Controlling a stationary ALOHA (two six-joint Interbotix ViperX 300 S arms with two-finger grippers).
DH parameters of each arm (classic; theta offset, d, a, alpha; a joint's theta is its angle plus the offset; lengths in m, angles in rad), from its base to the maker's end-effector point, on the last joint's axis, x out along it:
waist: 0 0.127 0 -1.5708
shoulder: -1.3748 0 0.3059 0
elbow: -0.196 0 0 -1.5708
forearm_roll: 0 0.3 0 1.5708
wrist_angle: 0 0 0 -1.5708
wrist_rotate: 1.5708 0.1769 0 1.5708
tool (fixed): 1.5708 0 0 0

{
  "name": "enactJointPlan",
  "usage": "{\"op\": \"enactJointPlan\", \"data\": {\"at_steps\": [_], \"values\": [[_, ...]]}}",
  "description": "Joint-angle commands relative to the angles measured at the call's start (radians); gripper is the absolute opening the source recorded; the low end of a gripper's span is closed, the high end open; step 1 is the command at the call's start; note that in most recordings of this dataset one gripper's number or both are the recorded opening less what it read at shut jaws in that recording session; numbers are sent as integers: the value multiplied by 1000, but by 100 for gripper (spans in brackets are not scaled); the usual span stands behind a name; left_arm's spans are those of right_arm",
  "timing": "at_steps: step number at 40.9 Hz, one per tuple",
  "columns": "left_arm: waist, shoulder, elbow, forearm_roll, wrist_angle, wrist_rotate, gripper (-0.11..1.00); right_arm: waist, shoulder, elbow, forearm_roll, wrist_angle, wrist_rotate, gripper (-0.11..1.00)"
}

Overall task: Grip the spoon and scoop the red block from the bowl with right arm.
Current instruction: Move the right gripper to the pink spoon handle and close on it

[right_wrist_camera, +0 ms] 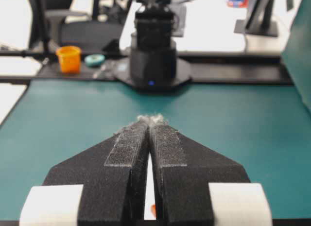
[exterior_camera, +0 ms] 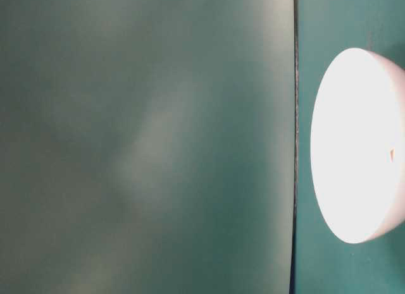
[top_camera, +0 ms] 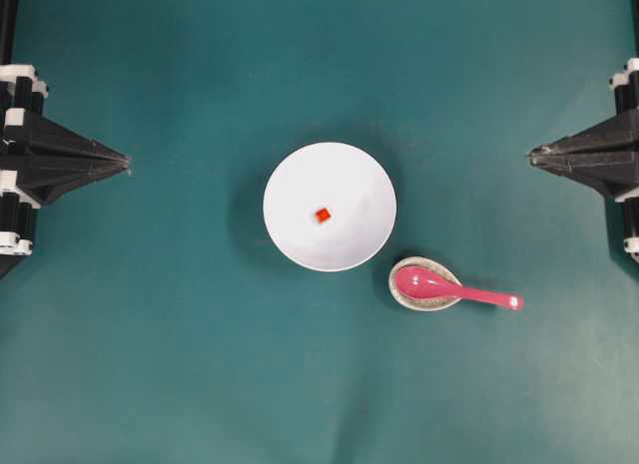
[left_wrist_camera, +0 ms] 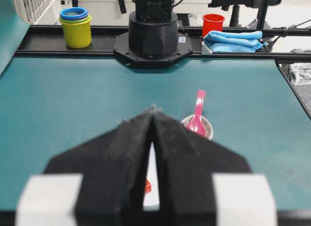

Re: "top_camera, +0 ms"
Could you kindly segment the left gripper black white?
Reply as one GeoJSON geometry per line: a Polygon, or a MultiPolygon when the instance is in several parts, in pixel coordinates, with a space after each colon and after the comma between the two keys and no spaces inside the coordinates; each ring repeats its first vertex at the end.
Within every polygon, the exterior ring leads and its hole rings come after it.
{"type": "Polygon", "coordinates": [[[11,64],[1,67],[3,254],[30,254],[33,251],[37,212],[41,208],[130,168],[130,160],[125,155],[41,116],[48,92],[48,85],[39,79],[34,66],[11,64]],[[17,126],[17,140],[8,137],[11,126],[17,126]],[[39,152],[97,160],[61,160],[61,168],[27,168],[27,147],[20,143],[39,152]]]}

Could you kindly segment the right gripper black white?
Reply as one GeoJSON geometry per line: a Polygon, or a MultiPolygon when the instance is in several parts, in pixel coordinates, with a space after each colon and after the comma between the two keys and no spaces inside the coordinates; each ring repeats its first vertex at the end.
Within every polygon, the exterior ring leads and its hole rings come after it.
{"type": "Polygon", "coordinates": [[[630,150],[638,153],[638,58],[609,80],[616,116],[528,153],[531,166],[610,198],[622,213],[623,249],[638,261],[638,157],[564,156],[630,150]]]}

